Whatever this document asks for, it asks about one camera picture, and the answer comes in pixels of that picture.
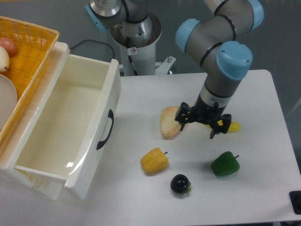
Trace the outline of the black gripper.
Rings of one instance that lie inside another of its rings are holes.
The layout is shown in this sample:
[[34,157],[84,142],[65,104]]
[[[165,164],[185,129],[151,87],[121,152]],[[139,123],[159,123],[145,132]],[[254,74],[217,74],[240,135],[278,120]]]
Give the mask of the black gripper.
[[175,115],[175,121],[179,123],[180,131],[182,131],[187,123],[194,122],[194,110],[198,121],[211,127],[210,139],[213,139],[216,134],[227,134],[231,125],[231,114],[222,115],[224,109],[225,106],[219,107],[218,102],[215,102],[213,106],[208,105],[199,95],[193,107],[190,107],[186,102],[180,104]]

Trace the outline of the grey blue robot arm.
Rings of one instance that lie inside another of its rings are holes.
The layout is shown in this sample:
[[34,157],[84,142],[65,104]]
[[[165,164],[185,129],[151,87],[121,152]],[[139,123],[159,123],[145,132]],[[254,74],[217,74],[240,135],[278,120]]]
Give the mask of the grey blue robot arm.
[[223,111],[253,62],[251,50],[236,38],[253,31],[263,19],[258,0],[224,0],[209,21],[192,18],[180,25],[176,44],[207,73],[195,104],[183,102],[177,110],[175,120],[181,127],[193,122],[208,125],[211,138],[228,132],[231,114]]

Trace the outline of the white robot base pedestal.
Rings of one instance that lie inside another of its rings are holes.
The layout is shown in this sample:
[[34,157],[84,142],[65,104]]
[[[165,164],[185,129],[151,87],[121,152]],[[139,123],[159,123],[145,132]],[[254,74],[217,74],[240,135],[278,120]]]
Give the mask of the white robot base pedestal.
[[84,8],[96,30],[110,31],[118,44],[124,76],[155,74],[162,26],[146,0],[91,0]]

